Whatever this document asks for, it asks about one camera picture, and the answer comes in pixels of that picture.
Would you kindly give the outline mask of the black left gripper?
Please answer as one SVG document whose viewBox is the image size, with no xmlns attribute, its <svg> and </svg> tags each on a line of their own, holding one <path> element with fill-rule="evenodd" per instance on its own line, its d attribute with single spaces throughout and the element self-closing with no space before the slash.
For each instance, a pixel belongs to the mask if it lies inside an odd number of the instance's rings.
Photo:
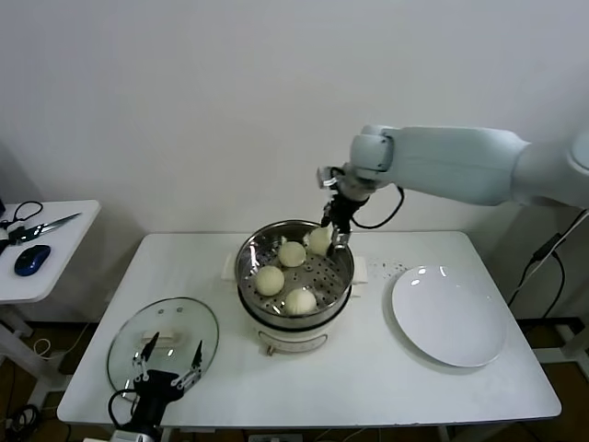
<svg viewBox="0 0 589 442">
<path fill-rule="evenodd" d="M 199 342 L 190 368 L 183 374 L 178 376 L 171 372 L 148 370 L 147 362 L 156 348 L 158 338 L 159 332 L 156 332 L 142 351 L 133 357 L 133 388 L 138 396 L 133 422 L 137 424 L 160 424 L 167 406 L 183 398 L 184 390 L 179 388 L 191 388 L 202 375 L 202 341 Z"/>
</svg>

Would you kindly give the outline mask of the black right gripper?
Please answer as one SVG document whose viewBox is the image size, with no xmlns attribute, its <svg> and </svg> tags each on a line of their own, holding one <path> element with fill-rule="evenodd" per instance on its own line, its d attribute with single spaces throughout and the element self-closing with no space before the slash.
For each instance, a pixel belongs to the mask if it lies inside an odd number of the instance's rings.
<svg viewBox="0 0 589 442">
<path fill-rule="evenodd" d="M 368 201 L 366 192 L 344 192 L 338 186 L 331 186 L 330 202 L 323 207 L 320 225 L 327 227 L 333 225 L 327 255 L 331 256 L 337 250 L 345 250 L 348 247 L 351 222 L 354 214 Z"/>
</svg>

